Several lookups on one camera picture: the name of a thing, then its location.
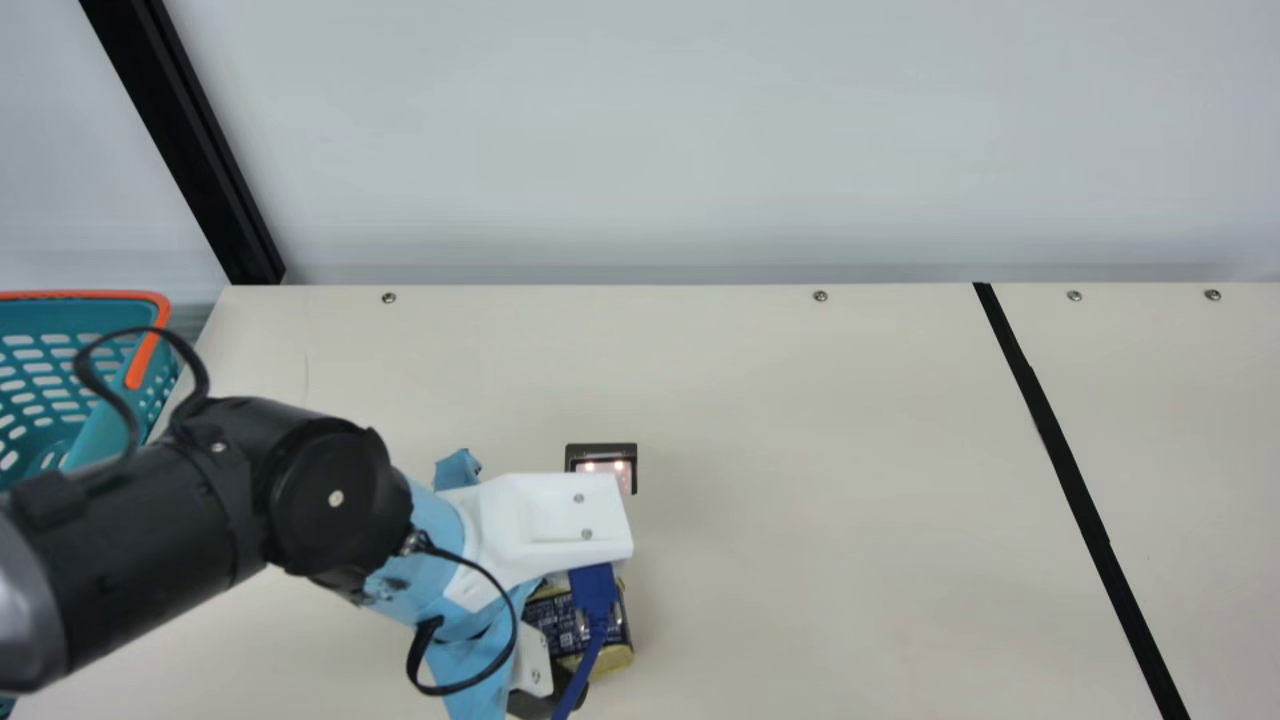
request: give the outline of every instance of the black circular cap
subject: black circular cap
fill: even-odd
[[[285,571],[357,592],[399,550],[413,503],[378,433],[353,430],[294,446],[278,466],[270,519]]]

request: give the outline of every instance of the black robot arm segment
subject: black robot arm segment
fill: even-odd
[[[0,689],[36,691],[266,562],[358,600],[401,550],[412,501],[374,430],[257,397],[186,410],[123,462],[0,496]]]

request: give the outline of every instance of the plastic basket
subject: plastic basket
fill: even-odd
[[[111,331],[168,322],[169,301],[156,293],[0,293],[0,491],[123,450],[124,421],[76,379],[72,357]],[[93,365],[134,409],[145,439],[178,375],[169,346],[122,337],[95,350]]]

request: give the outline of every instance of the black tape line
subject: black tape line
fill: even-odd
[[[1124,634],[1129,638],[1129,647],[1133,648],[1138,666],[1142,667],[1142,674],[1147,678],[1147,687],[1156,701],[1156,707],[1160,708],[1165,720],[1188,720],[1190,716],[1187,714],[1187,706],[1183,705],[1183,698],[1178,694],[1174,678],[1169,674],[1165,659],[1160,656],[1160,648],[1156,647],[1156,639],[1151,635],[1151,629],[1142,616],[1142,610],[1129,588],[1129,582],[1125,579],[1124,571],[1120,570],[1120,561],[1116,560],[1116,555],[1111,550],[1111,539],[1107,537],[1106,527],[1102,524],[1097,506],[1093,505],[1089,488],[1084,484],[1084,475],[1080,474],[1075,455],[1071,454],[1071,446],[1066,442],[1066,434],[1062,433],[1062,425],[1059,424],[1057,416],[1053,414],[1044,388],[1041,387],[1036,372],[1027,361],[1027,356],[1023,355],[1014,329],[1009,325],[1009,318],[1005,316],[1005,310],[996,297],[995,288],[988,283],[974,283],[973,288],[978,293],[982,309],[987,313],[991,331],[996,334],[1000,348],[1005,352],[1005,361],[1009,363],[1018,388],[1023,392],[1023,401],[1027,402],[1027,410],[1036,423],[1036,429],[1039,430],[1041,442],[1044,443],[1044,451],[1048,454],[1053,471],[1057,473],[1059,483],[1062,486],[1062,495],[1066,496],[1071,515],[1075,516],[1075,524],[1080,528],[1080,536],[1093,559],[1093,566],[1097,568],[1107,597],[1111,598],[1111,607],[1115,609],[1120,626],[1124,628]]]

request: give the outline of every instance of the table surface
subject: table surface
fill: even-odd
[[[198,347],[420,480],[639,442],[637,660],[584,720],[1156,717],[973,288],[827,291],[233,287]],[[443,717],[408,642],[269,570],[18,716]]]
[[[1280,284],[997,286],[1192,717],[1280,707]]]

